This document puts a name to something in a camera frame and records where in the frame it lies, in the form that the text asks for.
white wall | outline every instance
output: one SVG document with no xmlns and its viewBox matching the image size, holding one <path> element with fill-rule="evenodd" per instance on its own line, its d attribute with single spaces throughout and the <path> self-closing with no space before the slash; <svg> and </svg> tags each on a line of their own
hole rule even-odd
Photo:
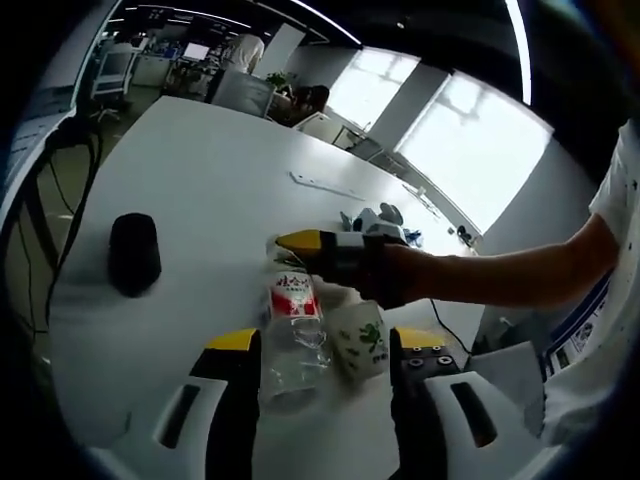
<svg viewBox="0 0 640 480">
<path fill-rule="evenodd" d="M 484 235 L 479 252 L 496 255 L 564 242 L 588 219 L 588 206 L 596 189 L 581 167 L 552 139 L 522 189 Z M 571 306 L 537 312 L 487 307 L 480 334 L 490 332 L 501 316 L 517 323 L 535 315 L 555 324 Z"/>
<path fill-rule="evenodd" d="M 333 86 L 358 50 L 323 46 L 298 47 L 285 71 L 295 75 L 294 85 Z"/>
<path fill-rule="evenodd" d="M 260 78 L 266 78 L 270 73 L 285 70 L 289 57 L 296 50 L 304 35 L 300 30 L 283 23 L 269 42 L 253 74 Z"/>
<path fill-rule="evenodd" d="M 393 151 L 447 77 L 447 72 L 419 63 L 371 127 L 369 136 Z"/>
</svg>

cable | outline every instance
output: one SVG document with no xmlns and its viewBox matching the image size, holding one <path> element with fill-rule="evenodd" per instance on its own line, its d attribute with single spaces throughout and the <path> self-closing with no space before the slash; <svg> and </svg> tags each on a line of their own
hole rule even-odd
<svg viewBox="0 0 640 480">
<path fill-rule="evenodd" d="M 73 210 L 73 208 L 69 206 L 69 202 L 67 202 L 67 199 L 65 198 L 64 193 L 62 192 L 62 187 L 60 186 L 60 181 L 58 180 L 58 174 L 56 173 L 56 169 L 53 167 L 53 158 L 49 160 L 49 167 L 51 168 L 53 181 L 56 184 L 56 188 L 58 189 L 58 193 L 60 194 L 60 199 L 62 200 L 62 203 L 64 203 L 64 206 L 67 207 L 67 210 L 69 210 L 69 213 L 71 213 L 71 215 L 75 215 L 76 212 Z"/>
<path fill-rule="evenodd" d="M 436 313 L 436 319 L 438 320 L 438 323 L 440 324 L 440 326 L 442 328 L 444 328 L 447 332 L 449 332 L 449 334 L 453 338 L 456 339 L 456 341 L 460 344 L 460 346 L 464 350 L 464 353 L 466 353 L 467 355 L 472 355 L 471 351 L 464 345 L 462 340 L 460 340 L 460 337 L 458 337 L 455 333 L 453 333 L 453 330 L 451 330 L 449 327 L 447 327 L 444 324 L 444 322 L 440 319 L 440 314 L 438 313 L 438 309 L 436 308 L 436 303 L 433 301 L 433 299 L 430 298 L 429 301 L 431 302 L 431 306 L 433 307 L 433 311 Z"/>
<path fill-rule="evenodd" d="M 103 148 L 102 138 L 99 135 L 97 136 L 98 136 L 98 152 L 102 152 L 102 148 Z M 80 228 L 80 222 L 82 221 L 82 215 L 84 213 L 84 208 L 87 203 L 87 198 L 89 197 L 89 192 L 91 190 L 91 187 L 93 186 L 93 182 L 95 180 L 96 174 L 98 173 L 98 169 L 100 167 L 100 157 L 96 156 L 96 150 L 93 147 L 93 142 L 90 136 L 85 138 L 83 145 L 85 145 L 89 151 L 89 166 L 90 166 L 89 175 L 85 182 L 82 196 L 80 197 L 80 201 L 78 202 L 78 207 L 76 208 L 76 214 L 71 220 L 71 225 L 69 226 L 69 231 L 67 232 L 67 240 L 65 241 L 62 251 L 60 252 L 60 257 L 58 260 L 58 268 L 54 271 L 53 279 L 51 281 L 51 284 L 49 285 L 49 291 L 47 293 L 47 298 L 45 301 L 45 315 L 44 315 L 44 319 L 47 324 L 47 327 L 49 326 L 49 316 L 51 312 L 51 297 L 53 294 L 53 287 L 58 281 L 58 277 L 60 276 L 60 272 L 62 271 L 61 267 L 64 264 L 65 260 L 67 259 L 67 256 L 71 251 L 73 242 L 75 241 L 76 235 L 78 234 L 78 230 Z"/>
<path fill-rule="evenodd" d="M 31 270 L 31 256 L 29 255 L 29 249 L 27 248 L 27 242 L 24 238 L 24 230 L 22 230 L 22 222 L 20 221 L 20 219 L 18 219 L 17 223 L 18 223 L 18 233 L 20 234 L 20 243 L 22 243 L 22 250 L 24 251 L 24 256 L 27 259 L 27 265 L 28 265 L 27 289 L 29 292 L 29 316 L 31 318 L 29 319 L 29 322 L 27 322 L 26 318 L 24 318 L 22 315 L 19 315 L 19 316 L 23 318 L 25 325 L 31 330 L 31 343 L 33 344 L 36 341 L 36 334 L 47 333 L 47 332 L 44 330 L 38 330 L 36 329 L 36 326 L 35 326 L 35 316 L 33 314 L 33 288 L 32 288 L 33 275 Z"/>
</svg>

white cup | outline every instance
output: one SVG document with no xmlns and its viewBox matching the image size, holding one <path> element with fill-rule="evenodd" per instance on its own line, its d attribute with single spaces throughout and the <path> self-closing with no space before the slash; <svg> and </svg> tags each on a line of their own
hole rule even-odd
<svg viewBox="0 0 640 480">
<path fill-rule="evenodd" d="M 362 302 L 325 312 L 329 339 L 344 371 L 364 381 L 389 368 L 389 331 L 375 302 Z"/>
</svg>

bottle label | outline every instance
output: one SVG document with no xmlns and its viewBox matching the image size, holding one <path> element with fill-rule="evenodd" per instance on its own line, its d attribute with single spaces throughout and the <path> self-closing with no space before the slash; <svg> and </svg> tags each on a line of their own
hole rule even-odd
<svg viewBox="0 0 640 480">
<path fill-rule="evenodd" d="M 313 292 L 311 276 L 298 272 L 277 272 L 270 288 L 274 317 L 318 317 L 318 299 Z"/>
</svg>

white table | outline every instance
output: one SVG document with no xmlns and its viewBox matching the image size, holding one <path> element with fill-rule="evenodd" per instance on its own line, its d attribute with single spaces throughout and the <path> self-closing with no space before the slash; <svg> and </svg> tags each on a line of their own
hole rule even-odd
<svg viewBox="0 0 640 480">
<path fill-rule="evenodd" d="M 289 171 L 351 188 L 366 201 L 298 185 Z M 131 406 L 184 377 L 209 339 L 257 326 L 268 237 L 335 228 L 341 210 L 355 215 L 382 201 L 402 211 L 407 227 L 422 230 L 425 250 L 466 252 L 401 181 L 347 152 L 220 107 L 158 100 L 98 173 L 53 293 L 51 364 L 71 431 L 108 446 L 123 433 Z M 107 283 L 106 252 L 113 221 L 135 211 L 156 222 L 163 272 L 149 294 L 131 300 Z M 438 306 L 471 347 L 484 307 Z M 384 319 L 389 326 L 436 325 L 428 302 Z M 373 478 L 362 469 L 388 478 L 398 465 L 390 398 L 381 376 L 359 395 L 330 396 L 298 416 L 263 415 L 255 478 Z"/>
</svg>

